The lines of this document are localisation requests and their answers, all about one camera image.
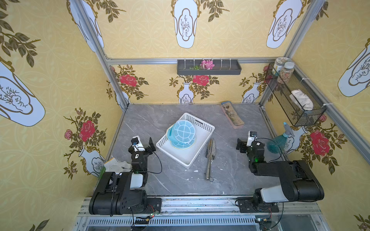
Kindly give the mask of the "turquoise mesh laundry bag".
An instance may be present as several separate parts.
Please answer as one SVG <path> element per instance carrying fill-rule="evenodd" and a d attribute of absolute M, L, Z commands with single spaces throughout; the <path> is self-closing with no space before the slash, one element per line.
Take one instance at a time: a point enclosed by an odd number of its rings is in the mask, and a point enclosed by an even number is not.
<path fill-rule="evenodd" d="M 185 150 L 196 141 L 196 129 L 188 120 L 178 120 L 166 131 L 166 137 L 172 147 Z"/>

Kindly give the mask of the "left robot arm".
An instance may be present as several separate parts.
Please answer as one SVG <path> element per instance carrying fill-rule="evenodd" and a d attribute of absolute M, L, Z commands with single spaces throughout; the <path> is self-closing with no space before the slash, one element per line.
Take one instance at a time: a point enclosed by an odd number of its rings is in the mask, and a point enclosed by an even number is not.
<path fill-rule="evenodd" d="M 131 213 L 151 213 L 160 208 L 161 200 L 147 198 L 143 189 L 148 179 L 148 157 L 156 151 L 149 139 L 144 147 L 139 136 L 131 139 L 132 168 L 128 172 L 105 171 L 91 197 L 89 213 L 91 215 L 124 215 Z"/>

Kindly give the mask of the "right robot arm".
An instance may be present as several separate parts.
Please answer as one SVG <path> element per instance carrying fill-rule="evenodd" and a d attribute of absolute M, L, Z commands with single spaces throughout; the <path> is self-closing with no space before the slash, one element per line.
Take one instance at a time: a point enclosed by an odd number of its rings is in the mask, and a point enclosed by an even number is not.
<path fill-rule="evenodd" d="M 258 188 L 252 197 L 237 198 L 242 213 L 279 212 L 278 203 L 316 202 L 324 199 L 324 189 L 305 161 L 265 161 L 265 145 L 260 141 L 237 139 L 237 150 L 247 155 L 255 176 L 276 177 L 280 184 Z"/>

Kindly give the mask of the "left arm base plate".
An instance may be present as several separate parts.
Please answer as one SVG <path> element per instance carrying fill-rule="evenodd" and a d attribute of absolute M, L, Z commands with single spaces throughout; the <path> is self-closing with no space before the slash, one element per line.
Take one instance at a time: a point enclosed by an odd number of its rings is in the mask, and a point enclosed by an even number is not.
<path fill-rule="evenodd" d="M 161 212 L 162 199 L 159 197 L 150 197 L 142 204 L 132 206 L 128 209 L 129 213 L 134 214 L 151 214 L 154 212 Z"/>

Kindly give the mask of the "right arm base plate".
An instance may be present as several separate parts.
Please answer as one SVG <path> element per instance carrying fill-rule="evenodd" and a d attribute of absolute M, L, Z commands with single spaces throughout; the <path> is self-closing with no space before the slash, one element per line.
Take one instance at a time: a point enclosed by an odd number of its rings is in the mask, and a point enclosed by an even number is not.
<path fill-rule="evenodd" d="M 278 213 L 277 203 L 259 202 L 251 197 L 239 197 L 235 201 L 240 213 Z"/>

